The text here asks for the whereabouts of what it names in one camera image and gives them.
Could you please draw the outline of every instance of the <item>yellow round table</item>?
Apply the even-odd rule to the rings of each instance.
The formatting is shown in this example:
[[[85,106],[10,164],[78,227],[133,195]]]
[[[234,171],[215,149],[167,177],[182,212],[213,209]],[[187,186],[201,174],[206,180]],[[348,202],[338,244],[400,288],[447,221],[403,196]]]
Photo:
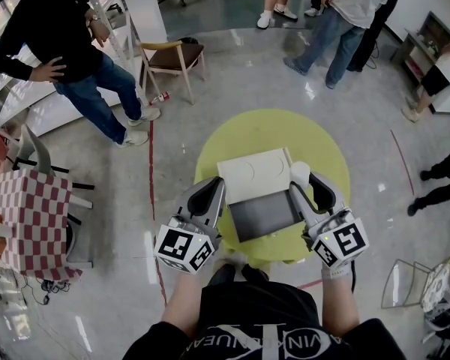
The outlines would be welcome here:
[[[282,109],[244,112],[222,124],[203,146],[196,162],[195,182],[218,176],[217,163],[259,152],[287,147],[292,161],[304,161],[311,170],[334,182],[350,201],[347,163],[332,137],[310,119]],[[230,210],[218,222],[224,247],[248,256],[251,266],[267,262],[294,263],[311,253],[301,238],[305,223],[299,223],[253,240],[240,242]]]

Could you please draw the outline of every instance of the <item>red line on floor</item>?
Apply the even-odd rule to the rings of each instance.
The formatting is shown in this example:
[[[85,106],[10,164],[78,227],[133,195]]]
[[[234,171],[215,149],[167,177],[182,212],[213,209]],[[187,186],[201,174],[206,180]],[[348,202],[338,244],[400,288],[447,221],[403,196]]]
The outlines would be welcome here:
[[[395,134],[393,133],[393,130],[390,130],[391,135],[393,136],[393,140],[395,140],[395,144],[397,144],[398,151],[400,152],[400,156],[403,161],[403,165],[405,166],[406,175],[408,176],[408,181],[410,183],[410,188],[412,188],[412,195],[415,196],[415,191],[413,190],[413,183],[412,183],[412,177],[410,176],[410,172],[408,170],[407,163],[405,162],[404,154],[402,153],[402,150],[400,148],[400,144],[398,144],[397,138],[395,137]]]
[[[310,287],[313,287],[314,285],[318,285],[318,284],[321,284],[321,283],[322,283],[322,279],[315,280],[315,281],[312,281],[311,283],[307,283],[307,284],[304,284],[304,285],[301,285],[301,286],[297,286],[297,288],[299,290],[304,290],[305,288],[310,288]]]
[[[155,221],[155,192],[153,185],[153,121],[150,121],[150,131],[148,132],[148,183],[150,188],[150,203],[151,203],[151,216]],[[157,236],[153,238],[153,245],[157,244]],[[157,257],[155,257],[155,268],[157,270],[158,283],[160,284],[160,291],[163,296],[163,303],[165,307],[167,306],[167,293],[165,292],[164,279],[162,278],[162,274],[160,272],[160,264],[158,262]]]
[[[155,220],[155,192],[153,187],[153,121],[150,121],[148,137],[148,183],[150,187],[151,216],[153,217],[153,220]]]
[[[157,236],[153,238],[153,245],[155,246],[157,244]],[[165,285],[164,285],[164,279],[162,278],[162,273],[160,272],[160,264],[158,263],[158,259],[155,257],[155,268],[157,269],[157,275],[158,275],[158,283],[160,284],[160,291],[163,296],[163,303],[165,304],[165,307],[167,306],[167,294],[165,293]]]

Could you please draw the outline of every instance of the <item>red and white checkered bag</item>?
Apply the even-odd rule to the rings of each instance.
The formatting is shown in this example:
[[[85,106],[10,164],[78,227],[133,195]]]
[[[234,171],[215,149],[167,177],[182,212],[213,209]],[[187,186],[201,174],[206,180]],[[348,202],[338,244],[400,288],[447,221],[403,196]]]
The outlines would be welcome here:
[[[79,277],[67,266],[71,181],[21,169],[0,174],[0,215],[13,237],[1,259],[22,275],[52,281]]]

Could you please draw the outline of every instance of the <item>wooden chair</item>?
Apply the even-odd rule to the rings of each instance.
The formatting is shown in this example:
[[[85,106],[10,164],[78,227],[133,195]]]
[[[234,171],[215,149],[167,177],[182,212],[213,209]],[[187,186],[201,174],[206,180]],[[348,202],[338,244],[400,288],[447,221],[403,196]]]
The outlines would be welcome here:
[[[174,41],[172,43],[140,44],[140,52],[142,54],[143,61],[145,62],[145,66],[148,65],[146,69],[158,94],[161,92],[160,89],[158,89],[157,82],[153,76],[154,72],[174,75],[183,74],[185,82],[187,83],[190,102],[195,104],[194,94],[192,93],[190,80],[188,79],[188,71],[194,66],[198,59],[200,59],[202,62],[202,79],[205,81],[206,67],[205,59],[203,57],[203,48],[204,46],[201,44],[186,44],[181,41]],[[157,52],[155,52],[151,59],[148,60],[143,50]]]

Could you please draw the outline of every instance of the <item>black t-shirt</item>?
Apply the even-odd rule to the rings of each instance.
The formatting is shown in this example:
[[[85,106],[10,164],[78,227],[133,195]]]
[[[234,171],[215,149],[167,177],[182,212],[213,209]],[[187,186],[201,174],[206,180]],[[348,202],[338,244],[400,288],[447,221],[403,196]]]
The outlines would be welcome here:
[[[0,37],[0,72],[28,80],[32,67],[9,56],[18,54],[23,44],[46,64],[67,65],[61,83],[85,79],[100,67],[102,52],[92,45],[83,0],[20,0]]]
[[[166,322],[153,325],[124,360],[405,359],[378,320],[338,338],[319,324],[306,292],[281,283],[226,283],[202,291],[195,340]]]

